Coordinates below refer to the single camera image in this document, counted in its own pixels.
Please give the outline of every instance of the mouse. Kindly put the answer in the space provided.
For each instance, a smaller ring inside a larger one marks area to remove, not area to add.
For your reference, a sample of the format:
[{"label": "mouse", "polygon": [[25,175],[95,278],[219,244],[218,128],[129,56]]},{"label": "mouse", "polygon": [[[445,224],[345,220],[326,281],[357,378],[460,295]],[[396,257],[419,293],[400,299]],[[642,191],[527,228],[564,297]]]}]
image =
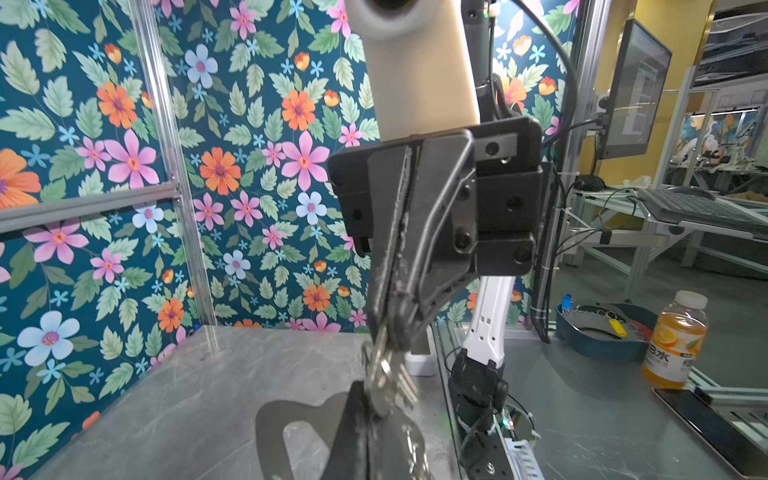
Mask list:
[{"label": "mouse", "polygon": [[695,197],[704,197],[710,200],[714,200],[715,196],[710,192],[704,190],[701,187],[693,187],[691,185],[680,185],[678,187],[671,187],[669,191],[673,191],[676,194],[694,195]]}]

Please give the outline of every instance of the yellow wall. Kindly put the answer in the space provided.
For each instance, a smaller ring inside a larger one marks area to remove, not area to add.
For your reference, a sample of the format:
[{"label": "yellow wall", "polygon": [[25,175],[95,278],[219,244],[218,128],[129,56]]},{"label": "yellow wall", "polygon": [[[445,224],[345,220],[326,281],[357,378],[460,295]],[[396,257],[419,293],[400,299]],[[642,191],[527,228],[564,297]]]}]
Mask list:
[{"label": "yellow wall", "polygon": [[[601,60],[598,64],[595,90],[600,93],[611,88],[618,56],[619,37],[624,30],[624,22],[633,10],[635,18],[672,51],[672,63],[664,89],[679,89],[685,69],[695,65],[697,61],[697,52],[710,17],[711,6],[712,0],[613,0]],[[642,175],[653,177],[656,174],[676,101],[675,94],[662,96],[645,155],[614,158],[602,162],[596,174],[600,175],[606,184],[621,184],[624,179],[634,180]],[[593,155],[594,138],[587,137],[581,150],[579,162],[581,173],[589,173]]]}]

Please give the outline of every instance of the bottle label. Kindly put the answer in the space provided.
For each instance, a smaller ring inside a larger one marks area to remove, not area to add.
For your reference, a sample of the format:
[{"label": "bottle label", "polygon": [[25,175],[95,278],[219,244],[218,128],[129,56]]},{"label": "bottle label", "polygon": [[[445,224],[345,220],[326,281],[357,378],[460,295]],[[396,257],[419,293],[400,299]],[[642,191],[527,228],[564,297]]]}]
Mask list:
[{"label": "bottle label", "polygon": [[657,326],[645,354],[646,368],[670,382],[685,382],[699,355],[704,335]]}]

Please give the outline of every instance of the gray table surface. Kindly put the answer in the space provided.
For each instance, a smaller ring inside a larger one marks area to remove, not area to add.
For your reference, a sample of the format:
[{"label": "gray table surface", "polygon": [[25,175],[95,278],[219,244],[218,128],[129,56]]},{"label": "gray table surface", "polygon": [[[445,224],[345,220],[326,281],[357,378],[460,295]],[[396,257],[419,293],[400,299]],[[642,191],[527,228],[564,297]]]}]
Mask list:
[{"label": "gray table surface", "polygon": [[[368,338],[205,326],[63,448],[34,480],[261,479],[259,408],[278,399],[314,405],[362,378]],[[458,478],[439,377],[416,379],[410,413],[435,478]],[[283,432],[296,480],[317,479],[327,448],[307,424]]]}]

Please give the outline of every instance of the white base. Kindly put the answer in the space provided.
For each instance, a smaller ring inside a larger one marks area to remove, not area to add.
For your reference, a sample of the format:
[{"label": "white base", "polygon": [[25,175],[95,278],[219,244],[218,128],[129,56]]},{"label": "white base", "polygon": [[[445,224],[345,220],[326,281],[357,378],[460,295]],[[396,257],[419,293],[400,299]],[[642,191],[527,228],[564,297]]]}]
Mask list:
[{"label": "white base", "polygon": [[414,355],[406,353],[406,370],[411,376],[437,375],[437,353],[435,352],[435,337],[432,335],[432,326],[427,325],[428,355]]}]

